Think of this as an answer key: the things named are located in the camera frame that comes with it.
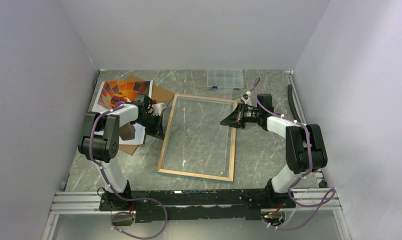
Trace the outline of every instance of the black cable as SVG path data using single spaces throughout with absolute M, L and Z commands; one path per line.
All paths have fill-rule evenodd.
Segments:
M 104 193 L 106 192 L 106 189 L 103 187 L 100 187 L 100 188 L 98 188 L 98 190 L 96 190 L 96 194 L 102 198 L 103 196 L 100 195 L 100 189 L 104 190 Z
M 293 96 L 293 86 L 291 84 L 288 84 L 288 104 L 289 104 L 289 109 L 291 110 L 292 116 L 294 117 L 295 120 L 298 122 L 301 122 L 300 116 L 298 116 L 297 108 L 295 107 L 295 102 L 294 102 L 294 96 Z

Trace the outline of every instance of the metal frame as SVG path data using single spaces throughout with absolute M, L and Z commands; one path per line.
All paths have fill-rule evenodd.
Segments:
M 185 172 L 185 171 L 177 171 L 177 170 L 170 170 L 163 168 L 164 158 L 166 156 L 166 149 L 169 143 L 169 136 L 173 124 L 173 117 L 175 114 L 176 106 L 178 98 L 186 98 L 186 99 L 196 99 L 202 102 L 212 102 L 212 103 L 231 103 L 233 104 L 233 109 L 235 109 L 238 105 L 236 100 L 230 99 L 221 99 L 221 98 L 214 98 L 214 97 L 205 97 L 205 96 L 193 96 L 193 95 L 185 95 L 185 94 L 175 94 L 173 98 L 173 106 L 171 107 L 170 117 L 168 119 L 167 130 L 165 131 L 165 137 L 161 148 L 161 155 L 158 161 L 157 172 L 159 173 L 166 173 L 166 174 L 174 174 L 174 175 L 181 175 L 181 176 L 189 176 L 195 178 L 204 178 L 204 179 L 214 179 L 214 180 L 221 180 L 221 181 L 234 181 L 234 166 L 235 166 L 235 142 L 236 142 L 236 128 L 231 129 L 231 136 L 230 136 L 230 155 L 229 155 L 229 175 L 225 176 L 215 176 L 215 175 L 207 175 L 201 173 L 193 173 L 193 172 Z
M 318 204 L 329 188 L 295 188 L 294 198 L 303 204 Z M 49 211 L 46 227 L 42 235 L 42 240 L 52 240 L 57 221 L 60 215 L 112 215 L 120 211 L 100 211 L 101 197 L 96 191 L 89 192 L 56 192 Z M 229 207 L 228 205 L 218 204 L 219 207 Z M 262 213 L 275 211 L 275 208 L 261 209 Z M 297 211 L 314 211 L 314 207 L 299 207 Z M 333 211 L 337 228 L 342 240 L 350 240 L 350 234 L 342 212 L 340 200 L 336 195 L 331 201 L 324 204 L 320 211 Z M 138 211 L 133 211 L 138 218 Z

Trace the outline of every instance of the wooden picture frame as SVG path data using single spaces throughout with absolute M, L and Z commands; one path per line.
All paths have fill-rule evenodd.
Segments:
M 173 106 L 171 107 L 170 117 L 168 119 L 167 130 L 165 132 L 164 141 L 163 141 L 162 148 L 161 148 L 161 155 L 160 155 L 160 158 L 158 161 L 157 172 L 180 175 L 180 176 L 189 176 L 189 177 L 195 177 L 195 178 L 204 178 L 204 179 L 213 179 L 213 180 L 233 182 L 234 181 L 234 167 L 235 167 L 235 139 L 236 139 L 236 132 L 237 132 L 236 128 L 234 128 L 234 127 L 232 127 L 230 129 L 231 134 L 230 134 L 229 170 L 228 170 L 229 175 L 227 177 L 226 176 L 208 175 L 208 174 L 202 174 L 202 173 L 194 173 L 194 172 L 185 172 L 185 171 L 178 171 L 178 170 L 170 170 L 170 169 L 163 168 L 163 163 L 164 163 L 164 159 L 166 157 L 166 149 L 167 149 L 167 146 L 169 143 L 169 137 L 170 137 L 170 132 L 172 129 L 173 117 L 175 115 L 178 98 L 198 99 L 200 101 L 213 102 L 213 103 L 231 103 L 231 104 L 233 104 L 232 111 L 235 110 L 235 108 L 238 105 L 238 102 L 236 100 L 205 97 L 205 96 L 185 95 L 185 94 L 175 94 L 174 98 L 173 98 Z

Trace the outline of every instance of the brown cardboard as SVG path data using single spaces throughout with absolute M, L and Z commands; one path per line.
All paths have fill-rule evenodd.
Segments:
M 129 78 L 127 78 L 125 81 L 129 82 L 140 82 L 140 81 L 145 81 L 142 78 L 139 78 L 137 76 L 130 75 Z M 167 89 L 164 89 L 160 86 L 157 86 L 155 84 L 152 85 L 152 94 L 151 98 L 154 100 L 157 100 L 157 103 L 165 103 L 169 104 L 170 101 L 173 99 L 175 96 L 175 93 L 172 91 L 169 91 Z M 119 149 L 122 150 L 125 153 L 128 153 L 130 155 L 134 154 L 136 149 L 138 148 L 139 145 L 119 145 Z

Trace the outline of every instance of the gray marble surface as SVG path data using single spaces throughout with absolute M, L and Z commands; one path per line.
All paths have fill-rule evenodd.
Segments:
M 229 178 L 232 128 L 220 121 L 234 103 L 178 97 L 175 107 L 162 168 Z
M 134 75 L 179 94 L 237 100 L 251 89 L 256 77 L 262 81 L 257 86 L 259 93 L 270 93 L 276 113 L 291 115 L 287 97 L 285 72 L 280 70 L 244 70 L 244 88 L 239 90 L 207 88 L 207 70 L 106 70 L 101 71 L 89 109 L 103 81 L 124 81 Z M 172 102 L 164 112 L 163 127 L 166 129 Z M 236 151 L 233 182 L 218 181 L 189 176 L 176 176 L 157 172 L 163 141 L 147 136 L 145 144 L 133 155 L 123 151 L 117 158 L 124 176 L 133 190 L 196 190 L 196 189 L 240 189 L 264 188 L 268 179 L 276 176 L 285 165 L 285 139 L 264 131 L 256 124 L 247 124 L 245 129 L 236 130 Z M 210 149 L 205 150 L 208 156 Z M 70 170 L 66 191 L 96 191 L 103 187 L 96 167 L 76 152 Z M 316 177 L 311 174 L 297 187 L 317 188 Z

